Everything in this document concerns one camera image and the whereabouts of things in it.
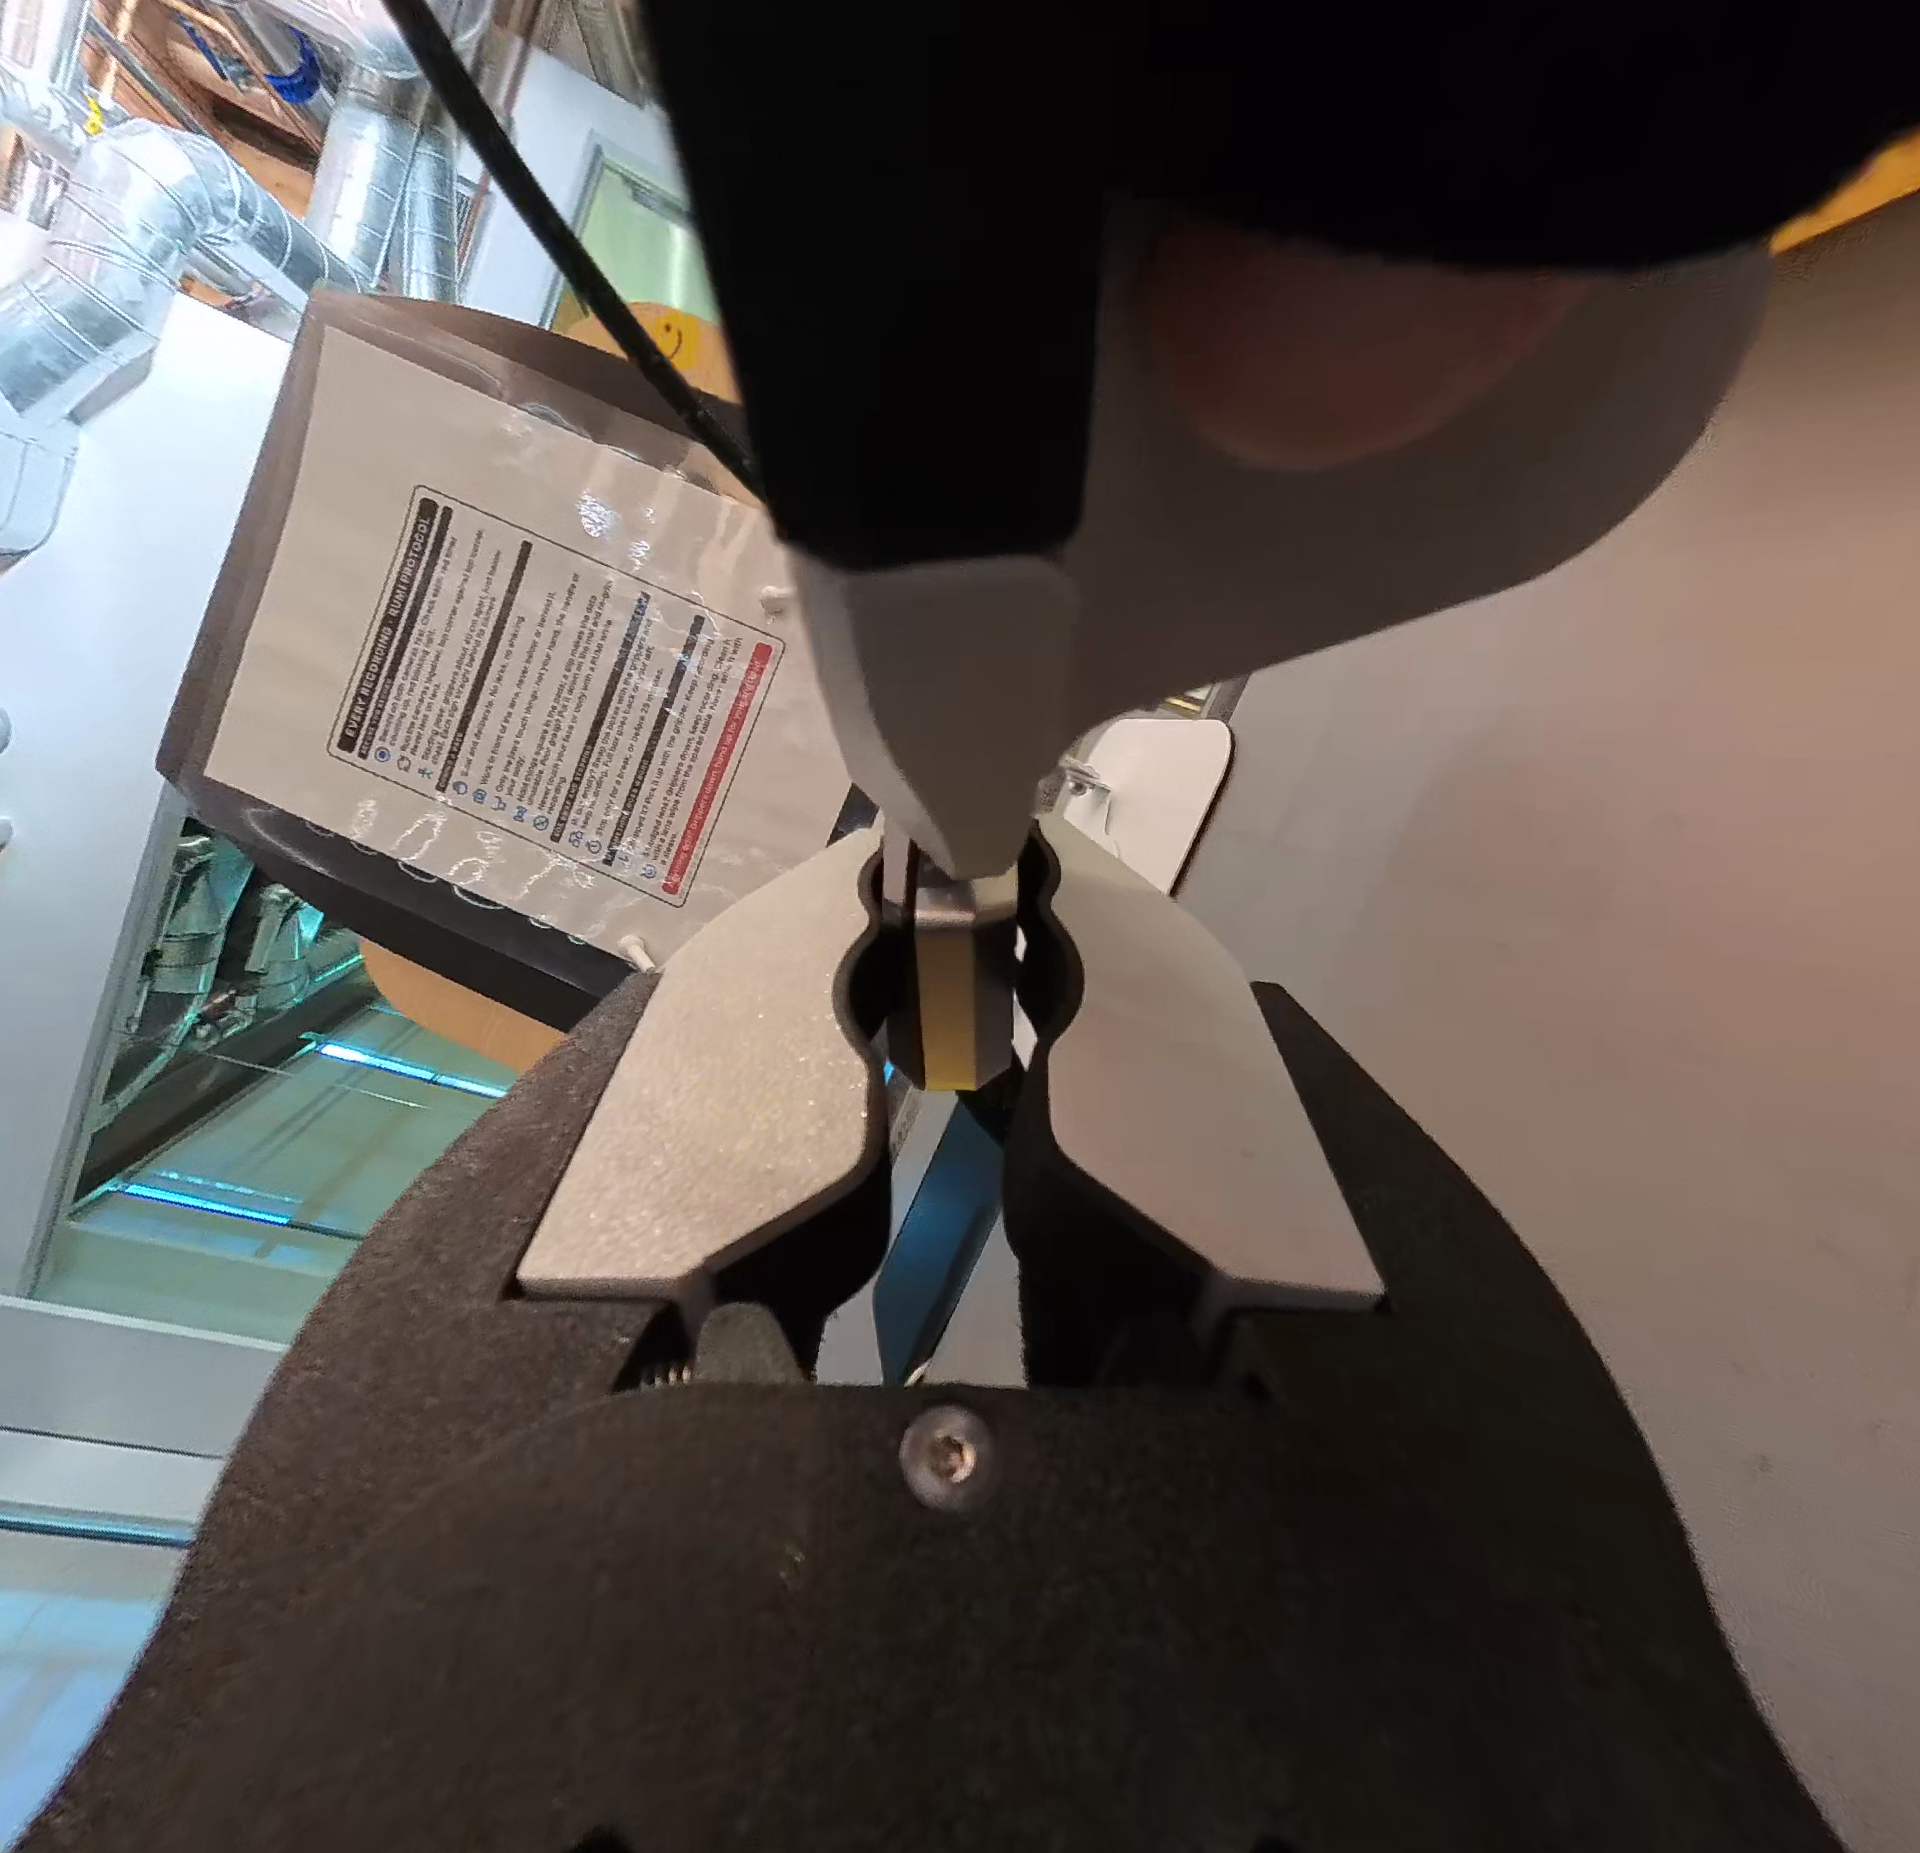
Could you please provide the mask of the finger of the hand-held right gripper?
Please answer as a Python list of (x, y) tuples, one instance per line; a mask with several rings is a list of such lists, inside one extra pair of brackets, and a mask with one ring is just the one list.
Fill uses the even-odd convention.
[(1106, 216), (1091, 459), (1071, 538), (1071, 724), (1523, 586), (1680, 469), (1751, 352), (1771, 244), (1656, 266), (1443, 261), (1307, 239), (1368, 277), (1576, 282), (1579, 301), (1444, 425), (1324, 470), (1220, 454), (1170, 401), (1139, 277), (1175, 221)]
[(947, 880), (1012, 870), (1067, 753), (1076, 589), (1043, 558), (843, 571), (792, 550), (853, 784)]

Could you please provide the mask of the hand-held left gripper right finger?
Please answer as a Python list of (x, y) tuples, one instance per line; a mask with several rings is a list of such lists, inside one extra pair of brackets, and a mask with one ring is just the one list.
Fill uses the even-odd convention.
[(1025, 1379), (1201, 1383), (1244, 1318), (1370, 1318), (1386, 1282), (1225, 944), (1066, 819), (1020, 858), (1020, 934)]

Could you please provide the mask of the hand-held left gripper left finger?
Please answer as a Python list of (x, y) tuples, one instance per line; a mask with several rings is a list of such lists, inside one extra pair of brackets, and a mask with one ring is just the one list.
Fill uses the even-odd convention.
[(733, 904), (662, 970), (515, 1268), (534, 1299), (664, 1304), (698, 1339), (767, 1307), (809, 1375), (893, 1230), (893, 1157), (854, 962), (878, 831)]

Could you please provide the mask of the white display stand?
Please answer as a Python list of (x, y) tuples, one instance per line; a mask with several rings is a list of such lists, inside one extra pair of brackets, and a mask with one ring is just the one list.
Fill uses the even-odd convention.
[(1118, 716), (1066, 755), (1052, 811), (1170, 898), (1233, 755), (1233, 729), (1219, 716)]

